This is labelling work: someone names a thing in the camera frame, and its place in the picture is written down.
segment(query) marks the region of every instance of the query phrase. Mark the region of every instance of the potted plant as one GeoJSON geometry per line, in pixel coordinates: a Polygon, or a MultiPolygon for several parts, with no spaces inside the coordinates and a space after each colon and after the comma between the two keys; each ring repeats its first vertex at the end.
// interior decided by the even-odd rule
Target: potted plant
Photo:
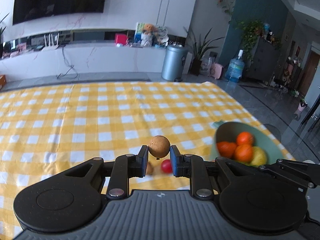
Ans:
{"type": "MultiPolygon", "coordinates": [[[[9,15],[9,13],[4,16],[4,18],[0,21],[0,24],[2,23],[2,21],[9,15]]],[[[2,33],[4,32],[6,27],[2,28],[0,27],[0,58],[2,58],[2,54],[3,54],[3,41],[2,41],[2,33]]]]}
{"type": "Polygon", "coordinates": [[[191,68],[189,70],[190,74],[193,75],[199,75],[200,72],[200,67],[201,67],[201,59],[203,57],[203,55],[205,54],[206,51],[208,51],[209,49],[215,49],[218,48],[217,46],[210,46],[210,44],[214,41],[223,39],[224,37],[220,37],[214,40],[206,40],[209,33],[211,32],[212,28],[207,32],[207,34],[204,37],[204,40],[201,40],[201,34],[199,35],[199,40],[196,39],[195,33],[193,32],[193,30],[190,28],[189,32],[187,31],[187,29],[184,27],[184,30],[190,34],[190,39],[192,41],[192,45],[187,44],[187,46],[191,49],[192,54],[193,54],[193,61],[192,61],[192,65],[191,68]]]}
{"type": "Polygon", "coordinates": [[[298,106],[298,110],[302,112],[308,106],[306,100],[304,98],[300,99],[300,103],[298,106]]]}

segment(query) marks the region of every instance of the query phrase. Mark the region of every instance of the stuffed teddy bear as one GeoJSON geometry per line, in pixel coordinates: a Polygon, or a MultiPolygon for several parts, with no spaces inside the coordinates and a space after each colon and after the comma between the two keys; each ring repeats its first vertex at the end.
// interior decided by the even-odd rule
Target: stuffed teddy bear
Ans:
{"type": "Polygon", "coordinates": [[[146,23],[143,27],[143,30],[142,30],[142,33],[152,33],[153,30],[154,30],[154,25],[153,24],[150,24],[150,23],[146,23]]]}
{"type": "Polygon", "coordinates": [[[151,47],[153,38],[154,26],[150,23],[146,23],[141,33],[141,46],[151,47]]]}

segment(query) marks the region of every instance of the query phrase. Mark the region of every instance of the bottle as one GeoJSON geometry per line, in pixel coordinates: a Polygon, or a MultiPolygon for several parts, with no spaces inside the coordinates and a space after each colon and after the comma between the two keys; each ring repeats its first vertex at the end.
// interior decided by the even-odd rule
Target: bottle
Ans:
{"type": "Polygon", "coordinates": [[[270,31],[270,32],[268,33],[268,35],[267,35],[267,41],[270,41],[270,42],[271,42],[271,37],[272,37],[272,35],[273,35],[273,32],[270,31]]]}
{"type": "Polygon", "coordinates": [[[239,78],[242,77],[242,71],[244,68],[244,62],[241,60],[243,50],[238,53],[238,57],[230,60],[228,70],[225,74],[225,78],[232,82],[239,82],[239,78]]]}

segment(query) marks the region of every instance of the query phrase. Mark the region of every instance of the wooden door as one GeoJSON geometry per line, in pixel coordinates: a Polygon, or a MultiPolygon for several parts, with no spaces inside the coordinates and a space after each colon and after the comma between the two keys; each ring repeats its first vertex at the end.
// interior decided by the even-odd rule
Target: wooden door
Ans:
{"type": "Polygon", "coordinates": [[[289,57],[292,57],[293,49],[294,49],[294,46],[295,46],[295,45],[296,45],[296,42],[295,42],[295,41],[292,41],[292,42],[291,42],[290,51],[289,51],[289,57]]]}
{"type": "Polygon", "coordinates": [[[320,60],[320,55],[316,54],[314,51],[311,51],[309,60],[304,68],[304,75],[302,77],[302,80],[298,89],[303,96],[305,96],[308,92],[308,89],[313,80],[313,76],[316,73],[319,60],[320,60]]]}

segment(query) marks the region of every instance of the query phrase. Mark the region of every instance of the cork ball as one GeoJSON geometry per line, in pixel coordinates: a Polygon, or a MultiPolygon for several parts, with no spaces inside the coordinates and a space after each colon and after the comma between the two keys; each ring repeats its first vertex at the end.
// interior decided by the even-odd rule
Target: cork ball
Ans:
{"type": "Polygon", "coordinates": [[[166,157],[169,150],[170,142],[162,135],[154,136],[149,142],[149,152],[153,157],[156,157],[157,160],[166,157]]]}
{"type": "Polygon", "coordinates": [[[154,170],[154,169],[153,169],[153,166],[152,166],[151,162],[148,162],[148,163],[147,163],[146,175],[152,175],[153,170],[154,170]]]}

